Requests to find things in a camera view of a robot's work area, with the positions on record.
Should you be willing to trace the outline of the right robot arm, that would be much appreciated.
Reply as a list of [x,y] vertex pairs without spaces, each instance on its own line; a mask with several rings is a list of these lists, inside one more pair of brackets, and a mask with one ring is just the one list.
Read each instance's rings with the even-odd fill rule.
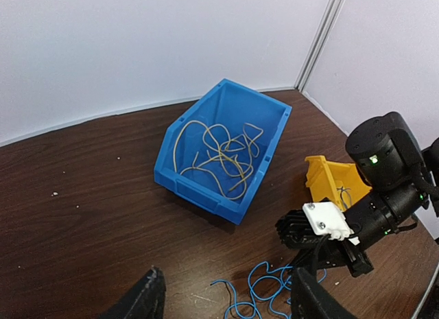
[[438,144],[421,149],[398,112],[373,117],[348,136],[348,155],[370,191],[346,211],[332,201],[309,202],[277,223],[291,262],[294,318],[350,318],[317,280],[320,269],[347,267],[354,277],[373,266],[366,251],[386,235],[408,229],[419,208],[438,206]]

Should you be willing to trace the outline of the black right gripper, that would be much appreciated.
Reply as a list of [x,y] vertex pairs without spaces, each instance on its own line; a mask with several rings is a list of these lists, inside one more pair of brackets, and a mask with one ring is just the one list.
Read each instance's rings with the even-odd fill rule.
[[292,318],[355,319],[315,278],[318,270],[346,266],[354,277],[374,270],[360,246],[349,240],[330,240],[316,235],[303,211],[292,210],[276,223],[276,231],[287,248],[298,254],[289,263],[292,271]]

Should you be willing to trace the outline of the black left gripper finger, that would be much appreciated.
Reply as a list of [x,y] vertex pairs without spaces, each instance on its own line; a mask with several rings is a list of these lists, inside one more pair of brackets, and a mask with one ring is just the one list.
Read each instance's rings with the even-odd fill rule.
[[165,276],[151,267],[101,318],[163,318]]

